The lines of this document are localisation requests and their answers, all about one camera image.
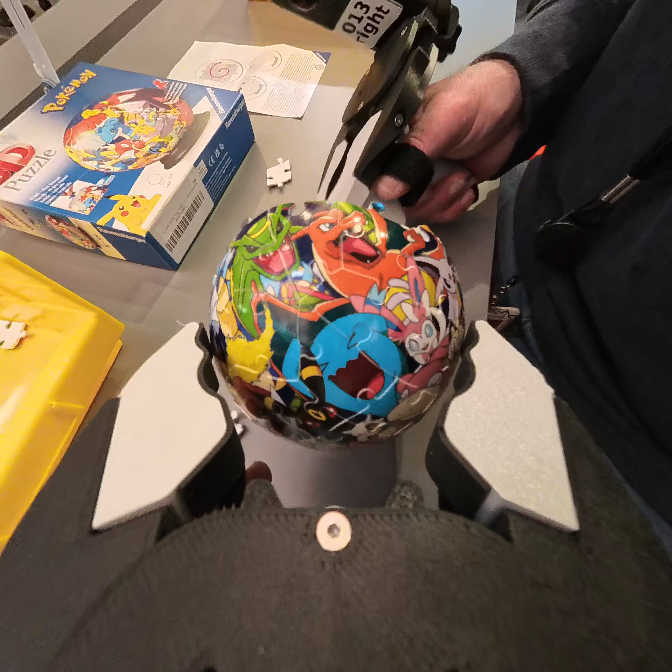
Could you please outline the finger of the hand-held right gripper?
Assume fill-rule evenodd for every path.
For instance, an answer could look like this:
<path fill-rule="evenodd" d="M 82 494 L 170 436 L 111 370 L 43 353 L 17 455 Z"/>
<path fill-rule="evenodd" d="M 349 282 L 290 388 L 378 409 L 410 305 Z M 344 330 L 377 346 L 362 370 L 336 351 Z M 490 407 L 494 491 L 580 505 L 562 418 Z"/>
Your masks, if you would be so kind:
<path fill-rule="evenodd" d="M 330 200 L 343 174 L 349 152 L 357 135 L 358 125 L 356 122 L 353 120 L 343 122 L 324 164 L 318 185 L 318 197 L 320 200 Z"/>

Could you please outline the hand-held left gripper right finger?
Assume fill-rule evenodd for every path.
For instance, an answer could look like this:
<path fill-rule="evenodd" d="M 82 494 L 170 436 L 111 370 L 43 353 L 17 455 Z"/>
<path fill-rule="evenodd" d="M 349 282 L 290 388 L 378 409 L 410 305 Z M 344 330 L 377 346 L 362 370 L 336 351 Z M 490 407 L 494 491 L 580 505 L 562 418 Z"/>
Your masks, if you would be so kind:
<path fill-rule="evenodd" d="M 487 527 L 508 513 L 579 531 L 555 396 L 486 321 L 472 322 L 425 454 L 440 506 Z"/>

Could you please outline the white printed paper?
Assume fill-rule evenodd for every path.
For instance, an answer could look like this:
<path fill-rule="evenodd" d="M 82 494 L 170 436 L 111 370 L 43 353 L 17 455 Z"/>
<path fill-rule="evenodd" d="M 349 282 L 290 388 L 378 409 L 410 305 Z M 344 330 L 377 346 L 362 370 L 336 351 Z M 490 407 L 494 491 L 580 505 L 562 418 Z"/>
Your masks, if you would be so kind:
<path fill-rule="evenodd" d="M 169 77 L 238 91 L 249 112 L 302 118 L 331 57 L 287 44 L 194 42 Z"/>

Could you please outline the colourful puzzle ball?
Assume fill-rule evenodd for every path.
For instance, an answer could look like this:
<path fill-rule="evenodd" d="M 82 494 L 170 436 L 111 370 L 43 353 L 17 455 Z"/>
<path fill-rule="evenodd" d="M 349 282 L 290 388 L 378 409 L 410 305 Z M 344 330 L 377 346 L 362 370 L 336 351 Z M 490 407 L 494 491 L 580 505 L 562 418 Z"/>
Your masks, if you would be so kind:
<path fill-rule="evenodd" d="M 248 417 L 304 445 L 387 440 L 417 424 L 447 391 L 465 330 L 441 239 L 379 203 L 267 209 L 214 277 L 224 382 Z"/>

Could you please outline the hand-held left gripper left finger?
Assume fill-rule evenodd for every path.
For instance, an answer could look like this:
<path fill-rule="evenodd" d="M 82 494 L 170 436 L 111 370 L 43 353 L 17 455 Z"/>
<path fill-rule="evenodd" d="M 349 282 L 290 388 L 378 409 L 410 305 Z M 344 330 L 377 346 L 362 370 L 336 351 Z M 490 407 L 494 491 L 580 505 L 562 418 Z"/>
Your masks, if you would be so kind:
<path fill-rule="evenodd" d="M 118 396 L 92 530 L 157 511 L 182 525 L 236 501 L 245 455 L 218 390 L 200 323 L 139 367 Z"/>

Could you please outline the metal key clip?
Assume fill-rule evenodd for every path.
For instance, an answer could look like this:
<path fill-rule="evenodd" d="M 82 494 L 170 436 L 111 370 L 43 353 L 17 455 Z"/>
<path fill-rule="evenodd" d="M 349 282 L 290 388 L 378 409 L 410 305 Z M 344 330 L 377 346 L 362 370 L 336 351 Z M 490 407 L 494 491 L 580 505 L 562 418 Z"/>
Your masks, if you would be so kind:
<path fill-rule="evenodd" d="M 509 305 L 511 301 L 507 297 L 509 290 L 514 288 L 518 281 L 518 276 L 513 275 L 506 282 L 495 285 L 491 291 L 486 322 L 496 332 L 504 333 L 519 318 L 519 308 Z"/>

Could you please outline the blue white puzzle box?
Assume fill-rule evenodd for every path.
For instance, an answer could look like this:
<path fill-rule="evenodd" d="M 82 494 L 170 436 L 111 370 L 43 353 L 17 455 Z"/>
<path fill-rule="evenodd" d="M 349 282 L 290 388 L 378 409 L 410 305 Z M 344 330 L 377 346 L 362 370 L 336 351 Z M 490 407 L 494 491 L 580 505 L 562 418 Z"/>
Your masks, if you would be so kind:
<path fill-rule="evenodd" d="M 254 142 L 239 91 L 79 63 L 1 130 L 1 228 L 175 271 Z"/>

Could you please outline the person's blue jeans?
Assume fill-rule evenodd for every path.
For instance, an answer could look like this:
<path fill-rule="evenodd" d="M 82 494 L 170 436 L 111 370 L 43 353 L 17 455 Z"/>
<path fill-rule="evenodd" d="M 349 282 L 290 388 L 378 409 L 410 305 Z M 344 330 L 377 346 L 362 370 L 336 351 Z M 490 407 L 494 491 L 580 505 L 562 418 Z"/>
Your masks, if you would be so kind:
<path fill-rule="evenodd" d="M 516 308 L 518 317 L 504 329 L 505 338 L 522 355 L 536 364 L 534 342 L 530 340 L 529 306 L 519 279 L 514 241 L 514 210 L 522 176 L 523 162 L 508 171 L 499 181 L 495 247 L 492 263 L 492 301 L 496 307 Z"/>

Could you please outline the black round object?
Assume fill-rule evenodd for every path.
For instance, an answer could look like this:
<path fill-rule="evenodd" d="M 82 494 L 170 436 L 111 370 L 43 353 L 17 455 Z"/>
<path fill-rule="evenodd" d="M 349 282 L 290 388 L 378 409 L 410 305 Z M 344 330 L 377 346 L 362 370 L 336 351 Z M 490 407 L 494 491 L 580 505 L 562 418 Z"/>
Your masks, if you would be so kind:
<path fill-rule="evenodd" d="M 535 258 L 556 270 L 569 270 L 585 256 L 612 206 L 600 199 L 541 224 L 536 231 Z"/>

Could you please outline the yellow cardboard box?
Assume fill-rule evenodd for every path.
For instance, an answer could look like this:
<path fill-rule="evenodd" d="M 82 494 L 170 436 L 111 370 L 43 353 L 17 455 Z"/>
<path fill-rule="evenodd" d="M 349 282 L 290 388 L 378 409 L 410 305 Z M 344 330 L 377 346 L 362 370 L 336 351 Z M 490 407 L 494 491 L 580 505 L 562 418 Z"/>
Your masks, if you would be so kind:
<path fill-rule="evenodd" d="M 27 324 L 1 350 L 1 550 L 63 458 L 110 371 L 124 325 L 1 252 L 1 320 Z"/>

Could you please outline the clear plastic strip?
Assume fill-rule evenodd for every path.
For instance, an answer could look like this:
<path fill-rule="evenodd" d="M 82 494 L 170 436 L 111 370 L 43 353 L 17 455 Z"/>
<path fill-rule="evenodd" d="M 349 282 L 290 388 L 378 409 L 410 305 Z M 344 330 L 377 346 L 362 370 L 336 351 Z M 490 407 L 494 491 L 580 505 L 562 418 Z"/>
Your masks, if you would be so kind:
<path fill-rule="evenodd" d="M 35 29 L 32 27 L 31 21 L 26 10 L 23 8 L 21 1 L 2 1 L 2 4 L 17 35 L 28 51 L 42 84 L 47 88 L 58 86 L 60 79 L 46 50 L 42 46 Z"/>

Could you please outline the person's right forearm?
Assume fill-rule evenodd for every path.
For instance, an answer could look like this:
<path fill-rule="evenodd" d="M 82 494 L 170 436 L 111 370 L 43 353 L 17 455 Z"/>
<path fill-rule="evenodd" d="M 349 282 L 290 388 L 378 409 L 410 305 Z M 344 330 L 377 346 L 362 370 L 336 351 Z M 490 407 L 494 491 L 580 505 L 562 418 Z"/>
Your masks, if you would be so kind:
<path fill-rule="evenodd" d="M 670 1 L 541 1 L 475 63 L 516 71 L 519 134 L 497 177 L 546 147 L 558 183 L 607 186 L 671 125 Z"/>

